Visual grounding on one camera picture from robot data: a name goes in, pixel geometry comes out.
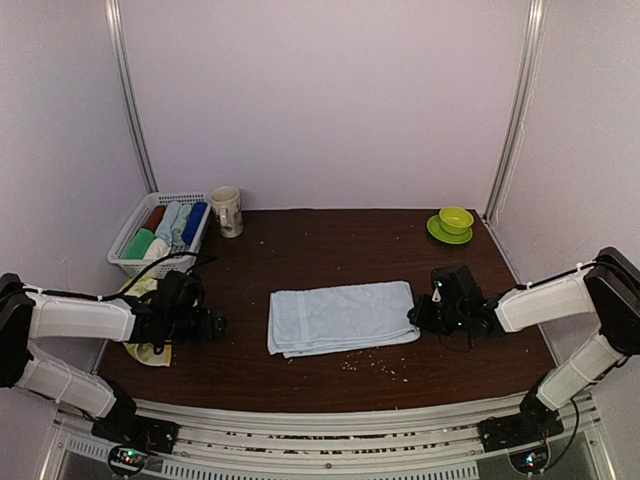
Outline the yellow green patterned towel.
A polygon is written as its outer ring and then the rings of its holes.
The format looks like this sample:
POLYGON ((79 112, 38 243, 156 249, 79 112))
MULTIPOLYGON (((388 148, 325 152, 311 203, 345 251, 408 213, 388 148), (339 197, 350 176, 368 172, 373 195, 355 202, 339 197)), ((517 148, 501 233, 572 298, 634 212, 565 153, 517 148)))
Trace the yellow green patterned towel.
MULTIPOLYGON (((141 280, 138 280, 126 294, 141 297, 143 294, 155 290, 157 286, 158 281, 146 275, 141 280)), ((166 346, 160 354, 154 352, 154 346, 150 343, 122 342, 122 346, 133 359, 142 365, 149 367, 169 367, 171 365, 171 345, 166 346)))

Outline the light blue towel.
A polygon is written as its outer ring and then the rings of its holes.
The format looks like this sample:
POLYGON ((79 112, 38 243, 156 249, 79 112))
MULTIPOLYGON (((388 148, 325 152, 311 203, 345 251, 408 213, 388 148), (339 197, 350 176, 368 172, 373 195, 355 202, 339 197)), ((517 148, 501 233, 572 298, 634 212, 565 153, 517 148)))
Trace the light blue towel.
POLYGON ((181 207, 182 204, 180 202, 171 202, 166 207, 161 221, 154 232, 155 237, 163 240, 169 247, 171 247, 173 243, 172 227, 178 217, 181 207))
POLYGON ((270 295, 267 349, 284 358, 411 343, 420 331, 405 281, 282 290, 270 295))

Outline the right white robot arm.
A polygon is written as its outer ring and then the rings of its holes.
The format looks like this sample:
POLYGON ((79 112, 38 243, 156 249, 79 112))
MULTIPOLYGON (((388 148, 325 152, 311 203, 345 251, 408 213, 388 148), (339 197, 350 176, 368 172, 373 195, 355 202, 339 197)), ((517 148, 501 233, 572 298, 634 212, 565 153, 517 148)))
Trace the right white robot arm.
POLYGON ((431 286, 408 319, 438 335, 461 331, 470 338, 497 338, 552 323, 592 323, 593 333, 523 398, 512 423, 522 441, 535 440, 575 395, 639 353, 639 268, 614 247, 493 297, 483 294, 466 266, 435 269, 431 286))

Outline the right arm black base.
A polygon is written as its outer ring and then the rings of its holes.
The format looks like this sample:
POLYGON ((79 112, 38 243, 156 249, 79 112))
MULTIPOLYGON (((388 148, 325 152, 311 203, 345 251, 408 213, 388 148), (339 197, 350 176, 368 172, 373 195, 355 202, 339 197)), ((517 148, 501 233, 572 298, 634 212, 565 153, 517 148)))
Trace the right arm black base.
POLYGON ((477 427, 485 453, 541 443, 564 432, 558 417, 539 420, 522 413, 492 417, 481 421, 477 427))

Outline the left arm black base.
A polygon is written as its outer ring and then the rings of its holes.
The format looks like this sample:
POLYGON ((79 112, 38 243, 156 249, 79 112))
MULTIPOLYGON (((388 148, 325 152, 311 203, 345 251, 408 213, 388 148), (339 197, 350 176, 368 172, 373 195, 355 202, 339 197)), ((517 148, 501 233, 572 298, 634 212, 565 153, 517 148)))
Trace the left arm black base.
POLYGON ((87 419, 92 422, 93 436, 144 453, 171 454, 179 432, 179 426, 174 422, 139 415, 119 423, 110 422, 106 418, 87 416, 87 419))

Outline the rolled white towel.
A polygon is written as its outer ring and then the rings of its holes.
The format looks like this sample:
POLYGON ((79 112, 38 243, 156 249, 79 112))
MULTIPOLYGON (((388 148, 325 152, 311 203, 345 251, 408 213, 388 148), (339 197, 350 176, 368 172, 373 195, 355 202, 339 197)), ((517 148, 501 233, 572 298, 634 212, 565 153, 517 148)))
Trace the rolled white towel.
POLYGON ((155 261, 170 253, 170 246, 162 238, 155 238, 147 248, 143 259, 145 261, 155 261))

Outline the green cup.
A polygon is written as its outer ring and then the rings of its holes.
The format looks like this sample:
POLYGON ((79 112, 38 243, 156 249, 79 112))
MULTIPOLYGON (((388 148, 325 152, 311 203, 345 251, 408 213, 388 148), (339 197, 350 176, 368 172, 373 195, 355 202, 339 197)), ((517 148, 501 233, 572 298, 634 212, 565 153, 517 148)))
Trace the green cup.
POLYGON ((438 217, 442 229, 452 235, 465 234, 474 224, 473 215, 460 207, 444 207, 439 211, 438 217))

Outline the rolled light blue towel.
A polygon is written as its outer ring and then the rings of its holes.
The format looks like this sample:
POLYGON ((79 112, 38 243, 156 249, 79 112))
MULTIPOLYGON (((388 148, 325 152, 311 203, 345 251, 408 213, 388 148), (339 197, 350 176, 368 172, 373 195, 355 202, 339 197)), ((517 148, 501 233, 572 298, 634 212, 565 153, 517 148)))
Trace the rolled light blue towel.
POLYGON ((172 227, 178 217, 181 207, 182 204, 180 202, 171 202, 166 207, 161 221, 154 232, 155 237, 163 240, 169 247, 171 247, 173 243, 172 227))

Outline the rolled dark blue towel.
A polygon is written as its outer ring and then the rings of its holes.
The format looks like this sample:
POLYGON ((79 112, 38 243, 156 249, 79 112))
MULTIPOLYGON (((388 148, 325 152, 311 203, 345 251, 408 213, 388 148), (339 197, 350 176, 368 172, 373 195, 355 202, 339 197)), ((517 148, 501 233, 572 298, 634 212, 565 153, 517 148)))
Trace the rolled dark blue towel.
POLYGON ((205 202, 197 202, 191 208, 187 223, 181 234, 181 239, 185 245, 190 245, 193 242, 206 208, 207 204, 205 202))

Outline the white plastic basket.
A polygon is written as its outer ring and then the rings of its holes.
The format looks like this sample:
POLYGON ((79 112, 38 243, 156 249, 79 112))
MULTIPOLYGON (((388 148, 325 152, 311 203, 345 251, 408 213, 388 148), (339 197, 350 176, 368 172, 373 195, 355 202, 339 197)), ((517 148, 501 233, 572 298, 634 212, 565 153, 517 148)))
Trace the white plastic basket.
POLYGON ((116 236, 107 261, 133 278, 153 261, 163 261, 147 274, 162 278, 185 272, 195 263, 211 220, 203 193, 146 195, 116 236))

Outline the rolled brown towel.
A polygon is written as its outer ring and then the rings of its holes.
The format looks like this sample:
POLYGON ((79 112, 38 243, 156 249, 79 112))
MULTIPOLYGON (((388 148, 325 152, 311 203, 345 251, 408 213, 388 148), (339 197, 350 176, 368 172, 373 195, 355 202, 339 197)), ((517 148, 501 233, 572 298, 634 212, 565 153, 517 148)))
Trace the rolled brown towel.
POLYGON ((159 224, 161 223, 164 217, 165 211, 166 211, 166 207, 164 205, 156 206, 151 212, 151 214, 149 215, 146 222, 143 224, 143 228, 154 233, 157 230, 159 224))

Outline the beige ceramic mug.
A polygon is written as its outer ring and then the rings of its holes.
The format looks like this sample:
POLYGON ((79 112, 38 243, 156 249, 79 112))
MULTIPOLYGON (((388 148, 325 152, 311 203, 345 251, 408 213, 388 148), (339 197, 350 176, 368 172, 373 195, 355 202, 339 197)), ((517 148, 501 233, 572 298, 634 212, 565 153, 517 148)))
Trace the beige ceramic mug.
POLYGON ((244 230, 241 205, 241 191, 238 187, 223 186, 209 195, 220 234, 227 239, 239 237, 244 230))

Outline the aluminium front rail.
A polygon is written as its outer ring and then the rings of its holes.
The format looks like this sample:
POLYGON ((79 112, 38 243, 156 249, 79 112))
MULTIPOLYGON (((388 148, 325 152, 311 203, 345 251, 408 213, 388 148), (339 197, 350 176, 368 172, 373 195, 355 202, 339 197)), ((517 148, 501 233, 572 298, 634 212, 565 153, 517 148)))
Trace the aluminium front rail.
POLYGON ((174 449, 140 479, 522 479, 531 453, 551 479, 613 479, 600 415, 583 394, 564 407, 562 434, 488 452, 479 422, 516 412, 516 395, 338 414, 251 413, 141 401, 143 415, 178 425, 174 449))

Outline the right aluminium frame post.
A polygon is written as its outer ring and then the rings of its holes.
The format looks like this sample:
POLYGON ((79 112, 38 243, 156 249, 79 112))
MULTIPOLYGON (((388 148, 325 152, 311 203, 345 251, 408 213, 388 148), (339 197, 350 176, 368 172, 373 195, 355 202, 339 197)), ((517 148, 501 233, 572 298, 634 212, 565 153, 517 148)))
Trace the right aluminium frame post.
POLYGON ((524 136, 524 121, 537 73, 547 2, 529 2, 527 24, 516 89, 499 163, 484 213, 485 222, 495 226, 504 208, 518 151, 524 136))

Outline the aluminium frame post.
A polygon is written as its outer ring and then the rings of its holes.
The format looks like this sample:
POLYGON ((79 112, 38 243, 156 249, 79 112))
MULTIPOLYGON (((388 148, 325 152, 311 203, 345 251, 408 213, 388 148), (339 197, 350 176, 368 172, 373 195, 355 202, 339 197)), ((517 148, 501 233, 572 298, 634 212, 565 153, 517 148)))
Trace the aluminium frame post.
POLYGON ((120 1, 106 0, 104 2, 104 6, 107 29, 111 39, 127 124, 133 142, 137 163, 147 192, 154 193, 158 191, 158 182, 149 157, 148 147, 135 97, 134 84, 127 55, 120 1))
POLYGON ((495 226, 504 208, 518 151, 524 136, 524 121, 537 73, 547 2, 529 2, 527 24, 516 89, 499 163, 484 213, 485 222, 495 226))

